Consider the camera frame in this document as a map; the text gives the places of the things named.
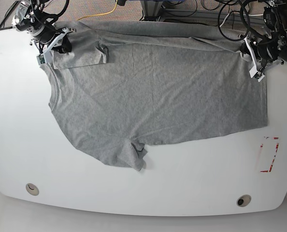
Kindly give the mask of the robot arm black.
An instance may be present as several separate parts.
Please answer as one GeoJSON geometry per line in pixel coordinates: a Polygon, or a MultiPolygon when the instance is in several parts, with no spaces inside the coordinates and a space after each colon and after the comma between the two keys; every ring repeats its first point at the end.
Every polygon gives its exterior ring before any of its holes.
{"type": "Polygon", "coordinates": [[[66,54],[72,51],[72,44],[68,34],[76,29],[59,28],[55,23],[66,12],[69,1],[64,4],[58,14],[49,14],[44,11],[46,0],[22,0],[19,2],[12,25],[17,31],[25,31],[31,37],[31,45],[36,46],[39,54],[39,65],[52,61],[52,52],[66,54]]]}
{"type": "Polygon", "coordinates": [[[218,16],[217,28],[220,34],[231,42],[243,41],[241,52],[248,54],[253,66],[249,71],[251,78],[260,82],[265,77],[265,72],[278,64],[287,63],[287,0],[259,0],[258,3],[264,3],[262,14],[263,22],[268,33],[261,34],[251,26],[251,15],[248,13],[246,6],[252,1],[236,0],[240,5],[240,20],[244,25],[246,32],[239,35],[237,39],[226,36],[221,26],[226,22],[227,16],[220,23],[220,16],[225,6],[230,5],[232,1],[223,2],[218,16]]]}

